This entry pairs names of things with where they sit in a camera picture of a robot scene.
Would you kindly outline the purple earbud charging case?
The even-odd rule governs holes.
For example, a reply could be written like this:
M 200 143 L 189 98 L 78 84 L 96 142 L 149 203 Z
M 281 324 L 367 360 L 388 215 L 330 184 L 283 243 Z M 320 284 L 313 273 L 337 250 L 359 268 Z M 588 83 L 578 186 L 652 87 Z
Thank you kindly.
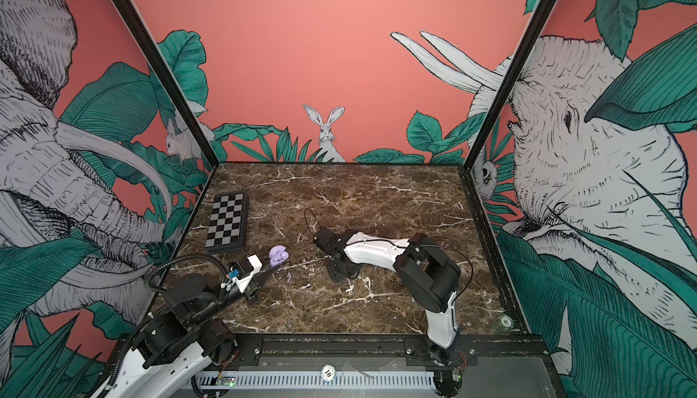
M 269 259 L 271 267 L 279 267 L 289 258 L 289 252 L 286 247 L 278 245 L 270 249 Z

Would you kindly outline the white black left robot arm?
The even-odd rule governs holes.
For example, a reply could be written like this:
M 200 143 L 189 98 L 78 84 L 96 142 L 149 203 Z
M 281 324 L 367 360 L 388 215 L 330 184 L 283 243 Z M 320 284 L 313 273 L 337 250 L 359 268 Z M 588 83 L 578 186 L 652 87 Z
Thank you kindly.
M 288 258 L 283 246 L 273 247 L 266 262 L 252 255 L 228 266 L 214 256 L 192 254 L 147 273 L 145 287 L 161 296 L 164 306 L 145 316 L 129 334 L 94 396 L 170 397 L 210 365 L 217 367 L 219 383 L 228 385 L 224 371 L 243 361 L 246 349 L 219 314 L 241 300 L 255 300 Z M 206 277 L 196 273 L 183 276 L 170 288 L 154 285 L 163 271 L 191 260 L 215 265 L 221 272 L 218 287 L 209 286 Z

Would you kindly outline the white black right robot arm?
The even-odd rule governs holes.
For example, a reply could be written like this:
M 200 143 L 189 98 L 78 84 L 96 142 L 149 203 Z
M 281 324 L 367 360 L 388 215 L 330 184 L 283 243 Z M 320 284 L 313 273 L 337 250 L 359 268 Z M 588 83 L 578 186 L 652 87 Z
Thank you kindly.
M 357 278 L 363 265 L 395 272 L 426 310 L 430 342 L 441 349 L 455 343 L 461 269 L 432 239 L 422 233 L 403 239 L 377 238 L 357 230 L 337 234 L 320 227 L 313 242 L 329 257 L 326 267 L 334 282 Z

